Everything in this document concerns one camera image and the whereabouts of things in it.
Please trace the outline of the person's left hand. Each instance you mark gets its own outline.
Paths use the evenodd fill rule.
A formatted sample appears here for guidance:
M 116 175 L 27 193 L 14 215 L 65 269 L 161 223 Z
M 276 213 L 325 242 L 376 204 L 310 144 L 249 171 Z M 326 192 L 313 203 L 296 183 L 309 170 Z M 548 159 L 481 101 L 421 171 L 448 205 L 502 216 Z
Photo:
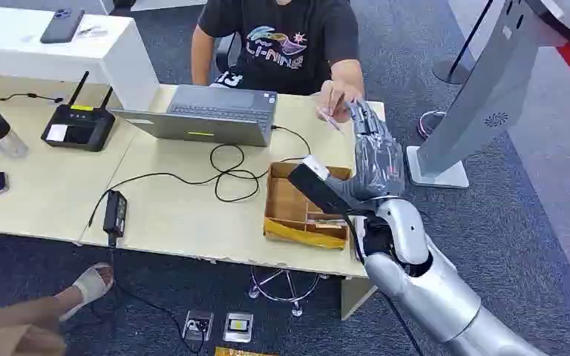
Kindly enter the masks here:
M 351 113 L 348 104 L 355 99 L 363 99 L 363 93 L 360 84 L 352 85 L 341 80 L 325 81 L 316 97 L 318 117 L 332 117 L 338 123 L 349 121 Z

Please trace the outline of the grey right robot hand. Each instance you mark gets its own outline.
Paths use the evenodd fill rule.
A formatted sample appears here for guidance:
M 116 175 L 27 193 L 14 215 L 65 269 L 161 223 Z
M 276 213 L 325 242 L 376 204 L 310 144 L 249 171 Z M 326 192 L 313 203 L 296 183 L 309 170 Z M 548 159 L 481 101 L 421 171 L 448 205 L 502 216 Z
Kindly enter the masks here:
M 355 134 L 356 173 L 346 181 L 328 177 L 328 184 L 351 211 L 375 211 L 384 200 L 399 197 L 405 188 L 402 146 L 369 104 L 349 103 Z

